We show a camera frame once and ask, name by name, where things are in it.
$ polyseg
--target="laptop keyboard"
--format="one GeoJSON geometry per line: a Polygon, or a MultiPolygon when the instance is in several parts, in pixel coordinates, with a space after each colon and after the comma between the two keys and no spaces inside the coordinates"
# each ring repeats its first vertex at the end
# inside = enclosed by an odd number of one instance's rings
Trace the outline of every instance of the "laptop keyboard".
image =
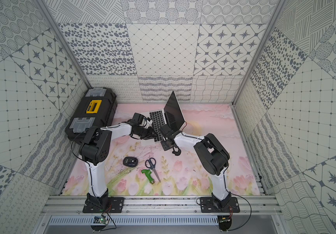
{"type": "Polygon", "coordinates": [[[152,125],[154,127],[155,133],[156,133],[156,138],[155,142],[160,142],[163,140],[163,136],[161,135],[159,129],[161,126],[163,126],[164,123],[164,117],[163,117],[163,112],[161,110],[159,111],[154,111],[150,112],[150,119],[152,119],[152,125]]]}

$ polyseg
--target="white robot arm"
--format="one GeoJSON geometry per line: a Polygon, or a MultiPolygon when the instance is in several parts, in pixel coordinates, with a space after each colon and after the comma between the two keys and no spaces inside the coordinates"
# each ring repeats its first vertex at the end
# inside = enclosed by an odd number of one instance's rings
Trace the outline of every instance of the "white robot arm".
{"type": "MultiPolygon", "coordinates": [[[[135,113],[133,119],[126,122],[101,128],[89,129],[80,147],[82,160],[87,163],[89,176],[89,192],[85,202],[84,213],[97,213],[94,209],[102,211],[109,206],[108,189],[105,184],[104,160],[108,156],[110,142],[121,136],[138,135],[140,139],[151,139],[155,137],[155,132],[151,127],[152,121],[141,114],[135,113]]],[[[198,157],[206,171],[212,175],[212,198],[216,207],[221,210],[226,207],[230,200],[230,193],[226,190],[224,173],[228,167],[229,154],[213,134],[206,136],[193,136],[182,131],[172,131],[165,124],[160,128],[164,137],[161,141],[163,149],[166,151],[173,148],[175,155],[180,155],[183,149],[195,149],[198,157]]]]}

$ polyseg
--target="black toolbox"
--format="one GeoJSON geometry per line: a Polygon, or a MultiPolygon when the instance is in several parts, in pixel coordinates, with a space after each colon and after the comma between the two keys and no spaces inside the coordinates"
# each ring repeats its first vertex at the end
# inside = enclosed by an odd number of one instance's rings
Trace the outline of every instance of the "black toolbox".
{"type": "Polygon", "coordinates": [[[92,126],[111,126],[117,108],[116,94],[110,88],[89,89],[81,99],[65,133],[69,140],[82,144],[86,133],[92,126]]]}

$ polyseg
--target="scissors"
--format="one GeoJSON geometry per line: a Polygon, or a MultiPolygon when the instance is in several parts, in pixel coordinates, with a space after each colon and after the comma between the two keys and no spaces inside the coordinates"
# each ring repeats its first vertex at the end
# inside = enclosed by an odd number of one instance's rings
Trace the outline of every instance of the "scissors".
{"type": "Polygon", "coordinates": [[[161,182],[161,181],[160,181],[160,178],[159,178],[159,176],[157,175],[157,172],[156,172],[156,170],[155,170],[155,165],[156,165],[156,160],[155,160],[154,158],[149,158],[149,159],[147,159],[146,162],[145,162],[145,166],[146,166],[148,169],[152,170],[152,171],[155,173],[157,180],[158,180],[159,182],[161,182]]]}

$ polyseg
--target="laptop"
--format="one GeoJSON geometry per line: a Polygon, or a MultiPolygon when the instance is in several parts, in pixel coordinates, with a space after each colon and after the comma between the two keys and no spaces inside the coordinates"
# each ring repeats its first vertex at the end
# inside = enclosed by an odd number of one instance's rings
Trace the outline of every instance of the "laptop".
{"type": "Polygon", "coordinates": [[[182,115],[182,111],[180,108],[180,104],[177,101],[174,91],[172,91],[172,93],[170,94],[170,97],[164,109],[144,112],[141,113],[141,115],[149,117],[153,121],[152,127],[156,133],[156,138],[141,140],[142,146],[149,146],[152,144],[160,143],[162,140],[164,140],[159,130],[164,124],[168,124],[172,130],[178,131],[185,122],[184,116],[182,115]]]}

